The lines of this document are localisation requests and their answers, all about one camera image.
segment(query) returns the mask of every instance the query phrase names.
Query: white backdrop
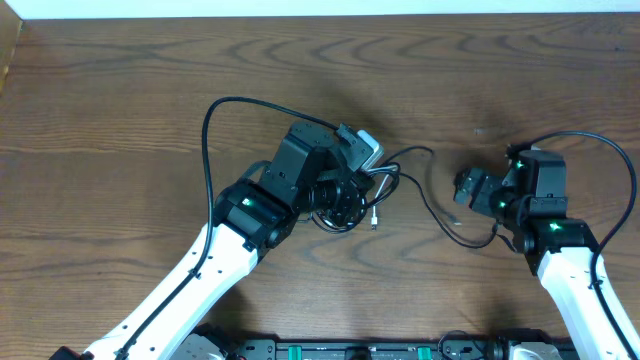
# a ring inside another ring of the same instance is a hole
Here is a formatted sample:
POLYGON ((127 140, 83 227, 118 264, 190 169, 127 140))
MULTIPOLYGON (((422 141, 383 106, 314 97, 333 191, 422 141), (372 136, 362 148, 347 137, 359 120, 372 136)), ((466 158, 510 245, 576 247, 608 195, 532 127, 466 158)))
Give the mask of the white backdrop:
POLYGON ((29 19, 640 11, 640 0, 6 0, 29 19))

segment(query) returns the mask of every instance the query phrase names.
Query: wooden tabletop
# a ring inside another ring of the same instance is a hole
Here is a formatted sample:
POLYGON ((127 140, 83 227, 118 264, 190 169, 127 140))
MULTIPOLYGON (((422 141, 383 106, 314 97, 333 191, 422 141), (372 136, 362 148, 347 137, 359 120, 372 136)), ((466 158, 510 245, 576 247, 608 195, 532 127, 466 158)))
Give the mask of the wooden tabletop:
MULTIPOLYGON (((82 350, 126 317, 206 222, 200 128, 217 98, 272 101, 366 129, 455 230, 491 220, 452 201, 466 166, 504 171, 506 144, 602 133, 640 166, 640 15, 31 21, 0 98, 0 358, 82 350)), ((294 119, 246 104, 214 116, 216 191, 271 160, 294 119)), ((547 141, 569 214, 601 239, 629 177, 607 146, 547 141)), ((640 212, 605 250, 640 327, 640 212)), ((407 181, 346 235, 301 224, 206 316, 232 334, 438 338, 567 330, 520 255, 445 238, 407 181)))

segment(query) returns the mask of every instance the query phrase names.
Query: robotic arm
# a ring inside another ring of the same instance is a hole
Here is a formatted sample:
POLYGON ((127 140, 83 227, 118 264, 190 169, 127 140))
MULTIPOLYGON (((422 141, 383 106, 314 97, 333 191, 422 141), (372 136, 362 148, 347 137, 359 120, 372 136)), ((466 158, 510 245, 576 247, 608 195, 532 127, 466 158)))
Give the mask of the robotic arm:
POLYGON ((65 352, 69 359, 169 359, 215 302, 291 234, 300 214, 322 212, 335 227, 357 225, 367 212, 366 195, 374 185, 368 170, 382 154, 383 148, 364 130, 356 133, 341 125, 334 137, 316 124, 293 124, 273 162, 249 169, 251 173, 266 165, 258 182, 245 174, 218 196, 212 246, 195 279, 183 284, 206 249, 207 226, 131 315, 82 355, 61 349, 60 359, 65 352), (135 342, 126 349, 132 337, 135 342))
MULTIPOLYGON (((513 248, 524 254, 531 273, 558 306, 580 358, 626 359, 628 352, 594 291, 590 263, 594 252, 599 254, 598 242, 584 221, 566 216, 562 156, 538 150, 509 155, 506 176, 478 168, 459 173, 454 200, 465 204, 470 198, 471 210, 495 218, 513 232, 513 248)), ((595 286, 637 353, 640 338, 611 287, 602 257, 595 271, 595 286)))

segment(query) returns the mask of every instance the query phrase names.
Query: white wall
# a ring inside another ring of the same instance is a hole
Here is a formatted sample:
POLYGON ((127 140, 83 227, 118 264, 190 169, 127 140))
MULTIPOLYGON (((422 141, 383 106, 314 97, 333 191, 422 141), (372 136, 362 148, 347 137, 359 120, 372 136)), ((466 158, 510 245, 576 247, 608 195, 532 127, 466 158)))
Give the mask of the white wall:
POLYGON ((640 11, 640 0, 6 0, 29 19, 640 11))

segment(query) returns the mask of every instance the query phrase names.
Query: wooden table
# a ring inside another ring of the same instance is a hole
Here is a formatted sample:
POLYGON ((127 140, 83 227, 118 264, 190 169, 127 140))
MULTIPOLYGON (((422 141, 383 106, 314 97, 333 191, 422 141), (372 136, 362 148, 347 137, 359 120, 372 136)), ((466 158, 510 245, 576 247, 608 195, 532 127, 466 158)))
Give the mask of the wooden table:
MULTIPOLYGON (((200 127, 227 95, 370 131, 430 201, 482 239, 491 220, 452 201, 469 165, 504 171, 505 145, 562 129, 602 133, 640 164, 638 15, 32 21, 0 98, 0 358, 82 350, 129 314, 206 221, 200 127)), ((294 119, 224 105, 210 135, 214 186, 272 159, 294 119)), ((605 145, 548 141, 568 166, 570 215, 600 239, 629 193, 605 145)), ((522 256, 446 239, 408 182, 380 226, 311 224, 207 315, 232 334, 438 338, 462 329, 566 336, 522 256)), ((605 251, 640 327, 640 212, 605 251)))

